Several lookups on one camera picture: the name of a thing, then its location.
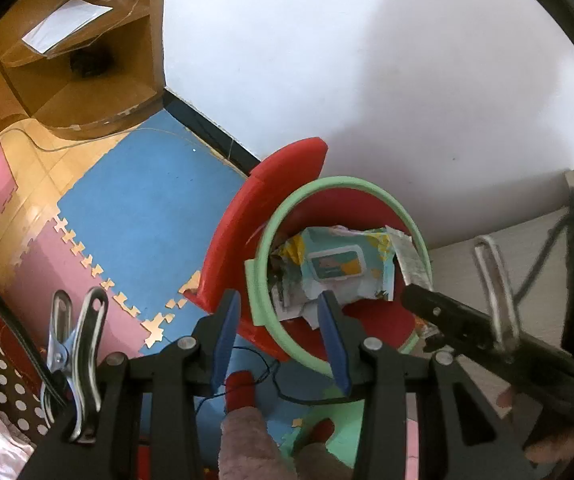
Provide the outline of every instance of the bolt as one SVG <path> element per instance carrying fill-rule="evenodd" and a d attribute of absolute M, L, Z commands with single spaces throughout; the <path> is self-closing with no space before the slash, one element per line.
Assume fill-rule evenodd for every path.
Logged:
<path fill-rule="evenodd" d="M 443 366 L 449 366 L 454 362 L 454 356 L 446 350 L 436 352 L 436 362 Z"/>
<path fill-rule="evenodd" d="M 106 361 L 110 366 L 118 366 L 119 364 L 122 364 L 123 361 L 125 361 L 125 354 L 122 352 L 113 352 L 107 355 Z"/>
<path fill-rule="evenodd" d="M 382 341 L 377 337 L 368 337 L 363 341 L 363 346 L 368 350 L 380 350 L 382 348 Z"/>
<path fill-rule="evenodd" d="M 196 339 L 191 337 L 190 335 L 186 335 L 185 337 L 181 337 L 178 340 L 178 348 L 182 348 L 183 350 L 191 350 L 193 347 L 196 346 Z"/>

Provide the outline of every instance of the red sock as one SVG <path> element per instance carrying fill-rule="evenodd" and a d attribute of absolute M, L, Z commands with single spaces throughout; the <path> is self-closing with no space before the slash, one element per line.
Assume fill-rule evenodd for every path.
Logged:
<path fill-rule="evenodd" d="M 256 385 L 249 370 L 232 373 L 225 379 L 225 409 L 227 413 L 238 408 L 256 405 Z"/>
<path fill-rule="evenodd" d="M 324 418 L 316 423 L 316 425 L 311 428 L 311 432 L 305 439 L 307 444 L 321 443 L 326 444 L 331 438 L 336 430 L 334 422 L 330 418 Z"/>

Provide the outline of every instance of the pink pants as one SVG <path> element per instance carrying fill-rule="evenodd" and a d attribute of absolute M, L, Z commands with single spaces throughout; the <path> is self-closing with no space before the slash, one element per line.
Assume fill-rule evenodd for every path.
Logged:
<path fill-rule="evenodd" d="M 350 480 L 352 470 L 324 444 L 309 444 L 294 457 L 296 472 L 283 461 L 256 408 L 240 408 L 222 421 L 220 480 Z"/>

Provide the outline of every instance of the finger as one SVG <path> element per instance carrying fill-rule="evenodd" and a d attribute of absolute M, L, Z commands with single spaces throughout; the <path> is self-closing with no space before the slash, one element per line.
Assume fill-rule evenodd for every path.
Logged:
<path fill-rule="evenodd" d="M 536 463 L 553 463 L 569 460 L 574 456 L 574 430 L 553 435 L 525 449 L 527 460 Z"/>
<path fill-rule="evenodd" d="M 499 408 L 511 408 L 514 403 L 514 397 L 516 396 L 516 391 L 509 386 L 507 390 L 501 393 L 496 399 L 496 405 Z"/>

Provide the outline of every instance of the metal clip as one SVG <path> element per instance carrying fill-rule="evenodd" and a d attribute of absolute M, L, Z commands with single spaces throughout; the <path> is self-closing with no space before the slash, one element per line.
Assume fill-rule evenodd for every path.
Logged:
<path fill-rule="evenodd" d="M 521 323 L 507 267 L 494 239 L 488 235 L 475 238 L 474 256 L 490 306 L 490 323 L 496 351 L 510 356 L 520 343 Z"/>
<path fill-rule="evenodd" d="M 98 308 L 94 306 L 96 300 L 99 301 Z M 78 324 L 72 330 L 72 304 L 67 292 L 56 291 L 51 303 L 47 367 L 51 372 L 61 372 L 66 378 L 76 404 L 76 425 L 70 442 L 87 444 L 94 441 L 101 404 L 96 358 L 108 304 L 104 289 L 95 286 L 89 290 Z M 51 427 L 55 420 L 54 405 L 44 384 L 40 389 L 40 403 L 47 425 Z"/>

